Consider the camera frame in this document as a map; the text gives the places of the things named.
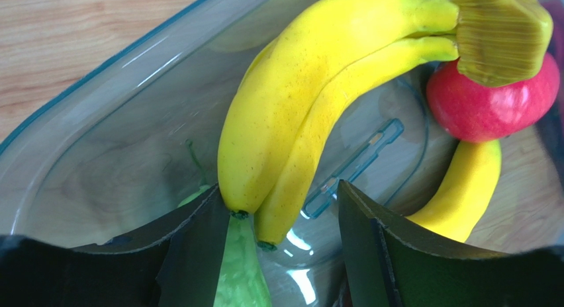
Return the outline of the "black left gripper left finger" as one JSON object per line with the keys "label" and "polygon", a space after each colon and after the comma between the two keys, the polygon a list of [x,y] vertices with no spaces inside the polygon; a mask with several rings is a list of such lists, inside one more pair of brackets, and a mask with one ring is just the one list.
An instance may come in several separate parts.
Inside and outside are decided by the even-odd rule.
{"label": "black left gripper left finger", "polygon": [[104,245],[1,236],[2,306],[212,306],[229,213],[212,186]]}

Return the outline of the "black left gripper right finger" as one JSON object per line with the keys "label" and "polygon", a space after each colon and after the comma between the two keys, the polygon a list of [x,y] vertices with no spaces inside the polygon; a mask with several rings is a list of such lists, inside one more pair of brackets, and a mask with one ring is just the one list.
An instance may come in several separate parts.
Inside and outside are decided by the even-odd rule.
{"label": "black left gripper right finger", "polygon": [[453,241],[338,185],[355,306],[562,306],[563,247],[508,254]]}

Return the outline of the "yellow banana bunch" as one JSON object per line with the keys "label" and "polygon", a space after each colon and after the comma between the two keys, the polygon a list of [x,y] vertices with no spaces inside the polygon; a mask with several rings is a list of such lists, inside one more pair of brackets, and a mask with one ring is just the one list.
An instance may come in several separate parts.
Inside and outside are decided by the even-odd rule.
{"label": "yellow banana bunch", "polygon": [[428,62],[457,60],[487,87],[532,78],[553,20],[537,0],[320,0],[247,69],[218,146],[226,207],[254,216],[273,251],[300,214],[342,113],[366,92]]}

